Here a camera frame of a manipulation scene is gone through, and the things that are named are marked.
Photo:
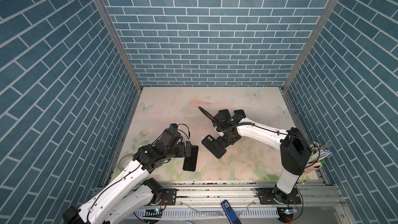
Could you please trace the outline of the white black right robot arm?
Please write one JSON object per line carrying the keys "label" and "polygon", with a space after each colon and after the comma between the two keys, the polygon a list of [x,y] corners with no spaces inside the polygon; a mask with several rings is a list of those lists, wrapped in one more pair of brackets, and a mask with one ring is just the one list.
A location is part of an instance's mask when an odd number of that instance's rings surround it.
{"label": "white black right robot arm", "polygon": [[202,140],[202,144],[218,159],[226,153],[227,147],[243,137],[262,142],[280,151],[283,169],[272,193],[276,202],[287,204],[312,155],[310,145],[300,130],[277,129],[259,124],[247,118],[243,110],[235,111],[233,116],[228,110],[221,110],[212,117],[211,122],[220,136],[209,136]]}

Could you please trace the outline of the purple phone black screen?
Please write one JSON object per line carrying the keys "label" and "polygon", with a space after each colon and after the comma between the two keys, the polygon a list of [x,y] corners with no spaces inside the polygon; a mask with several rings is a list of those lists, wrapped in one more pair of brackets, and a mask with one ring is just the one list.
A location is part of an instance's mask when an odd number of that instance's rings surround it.
{"label": "purple phone black screen", "polygon": [[199,147],[194,145],[191,149],[191,155],[184,159],[182,169],[184,171],[195,172],[197,168],[197,161],[198,161],[198,154],[199,154]]}

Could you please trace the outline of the black phone case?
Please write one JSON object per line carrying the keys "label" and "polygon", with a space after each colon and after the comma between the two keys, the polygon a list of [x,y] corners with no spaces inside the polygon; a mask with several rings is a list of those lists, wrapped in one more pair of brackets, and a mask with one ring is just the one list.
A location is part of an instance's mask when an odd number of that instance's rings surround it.
{"label": "black phone case", "polygon": [[217,159],[221,159],[226,153],[226,148],[223,146],[223,137],[219,136],[217,138],[211,135],[206,136],[202,140],[202,144],[206,149],[208,149]]}

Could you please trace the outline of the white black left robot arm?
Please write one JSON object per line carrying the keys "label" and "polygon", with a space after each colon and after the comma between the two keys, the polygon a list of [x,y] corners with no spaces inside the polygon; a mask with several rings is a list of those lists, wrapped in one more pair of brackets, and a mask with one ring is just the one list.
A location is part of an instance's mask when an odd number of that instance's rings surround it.
{"label": "white black left robot arm", "polygon": [[139,208],[159,203],[163,187],[149,175],[173,158],[198,158],[199,147],[184,141],[171,126],[152,143],[142,146],[127,166],[92,199],[63,213],[65,224],[118,224]]}

